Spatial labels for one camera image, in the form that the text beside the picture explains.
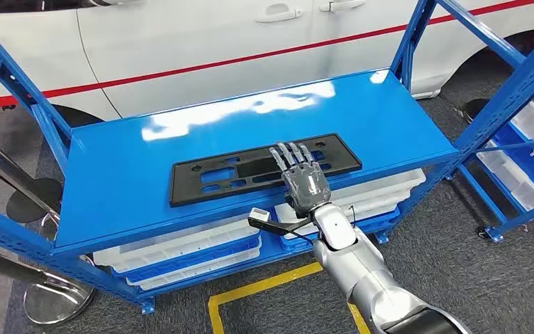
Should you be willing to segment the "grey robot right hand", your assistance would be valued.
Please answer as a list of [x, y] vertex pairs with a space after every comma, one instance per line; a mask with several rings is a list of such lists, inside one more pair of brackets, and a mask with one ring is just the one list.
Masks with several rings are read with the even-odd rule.
[[332, 192], [320, 164], [303, 143], [279, 142], [269, 148], [287, 187], [286, 202], [297, 218], [330, 202]]

